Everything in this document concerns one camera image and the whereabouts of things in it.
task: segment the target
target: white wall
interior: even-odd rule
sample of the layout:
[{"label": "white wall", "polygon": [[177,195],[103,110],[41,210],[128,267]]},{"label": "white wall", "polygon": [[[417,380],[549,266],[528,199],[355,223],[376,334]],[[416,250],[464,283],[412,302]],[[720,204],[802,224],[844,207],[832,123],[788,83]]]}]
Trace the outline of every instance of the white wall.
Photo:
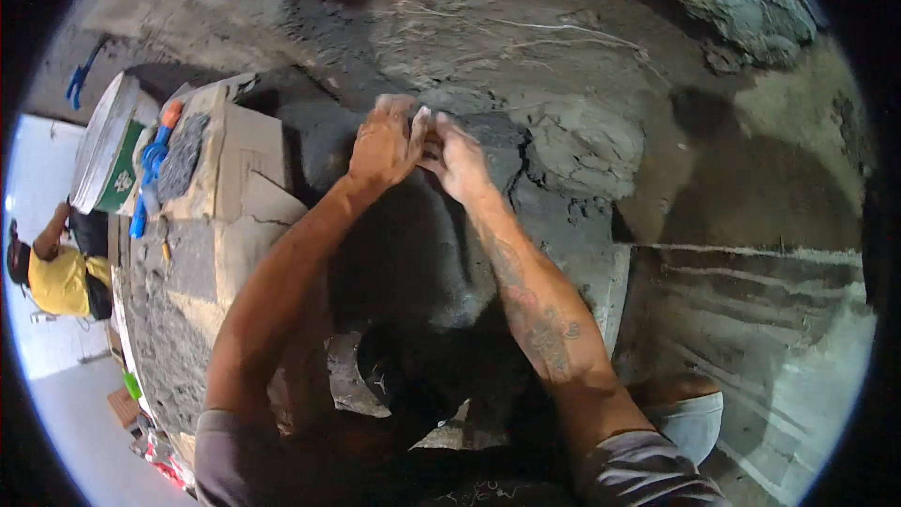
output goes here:
[{"label": "white wall", "polygon": [[53,446],[91,505],[197,507],[190,495],[129,451],[133,438],[107,403],[107,395],[122,387],[122,370],[112,358],[29,386]]},{"label": "white wall", "polygon": [[78,359],[107,350],[107,334],[101,323],[91,325],[88,332],[68,316],[32,324],[31,314],[37,306],[6,276],[10,220],[17,220],[19,238],[26,243],[43,231],[57,204],[69,195],[83,133],[78,126],[32,116],[19,118],[15,128],[3,215],[4,295],[16,349],[30,380],[76,366]]}]

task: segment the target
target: tattooed forearm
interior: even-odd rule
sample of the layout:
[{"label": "tattooed forearm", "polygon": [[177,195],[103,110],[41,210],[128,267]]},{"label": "tattooed forearm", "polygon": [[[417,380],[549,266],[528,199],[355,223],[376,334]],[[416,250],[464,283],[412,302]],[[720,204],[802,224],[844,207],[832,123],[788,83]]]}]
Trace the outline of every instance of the tattooed forearm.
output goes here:
[{"label": "tattooed forearm", "polygon": [[566,376],[569,359],[564,341],[580,337],[579,323],[569,321],[552,303],[542,305],[524,281],[523,262],[516,250],[489,228],[479,229],[513,337],[542,377]]}]

